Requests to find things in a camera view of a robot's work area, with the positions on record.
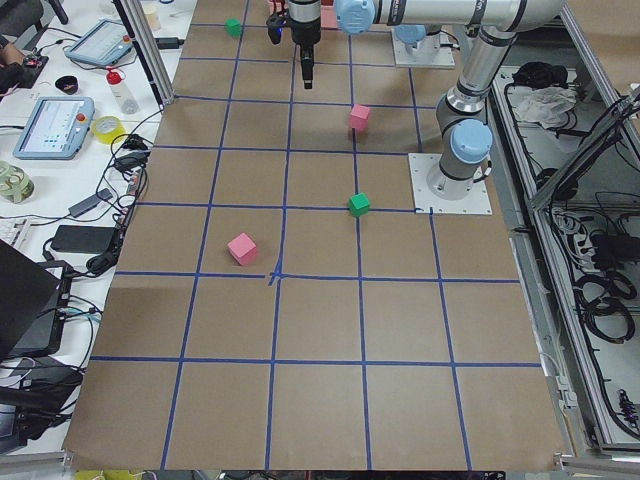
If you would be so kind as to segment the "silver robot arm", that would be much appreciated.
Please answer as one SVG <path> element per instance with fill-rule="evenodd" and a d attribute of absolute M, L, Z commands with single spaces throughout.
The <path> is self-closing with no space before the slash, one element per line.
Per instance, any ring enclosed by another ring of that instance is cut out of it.
<path fill-rule="evenodd" d="M 429 188 L 445 200 L 460 200 L 471 190 L 486 159 L 493 134 L 481 119 L 485 100 L 513 35 L 482 26 L 457 83 L 438 103 L 436 118 L 443 152 L 427 175 Z"/>
<path fill-rule="evenodd" d="M 471 53 L 471 66 L 464 70 L 455 90 L 479 97 L 493 80 L 507 47 L 520 32 L 533 30 L 551 20 L 563 1 L 335 1 L 338 28 L 349 35 L 366 32 L 374 24 L 462 25 L 479 29 L 480 39 Z M 314 46 L 321 39 L 321 3 L 285 1 L 266 22 L 274 44 L 283 28 L 291 30 L 300 49 L 303 85 L 313 87 Z"/>

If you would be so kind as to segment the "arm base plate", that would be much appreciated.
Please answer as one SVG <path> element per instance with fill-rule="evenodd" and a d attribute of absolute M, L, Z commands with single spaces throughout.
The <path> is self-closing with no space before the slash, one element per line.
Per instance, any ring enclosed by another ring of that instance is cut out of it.
<path fill-rule="evenodd" d="M 392 35 L 395 64 L 398 67 L 449 69 L 455 68 L 453 48 L 449 37 L 441 32 L 438 36 L 425 37 L 416 45 L 405 44 Z"/>
<path fill-rule="evenodd" d="M 480 166 L 467 180 L 452 180 L 440 169 L 438 153 L 409 153 L 414 211 L 418 214 L 491 215 L 492 207 Z"/>

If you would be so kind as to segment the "green cube near arm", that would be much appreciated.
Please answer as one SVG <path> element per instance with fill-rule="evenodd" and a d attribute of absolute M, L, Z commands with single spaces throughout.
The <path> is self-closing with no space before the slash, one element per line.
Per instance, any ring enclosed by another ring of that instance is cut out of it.
<path fill-rule="evenodd" d="M 348 200 L 349 212 L 355 218 L 359 218 L 360 216 L 368 213 L 370 207 L 370 200 L 364 192 L 354 194 Z"/>

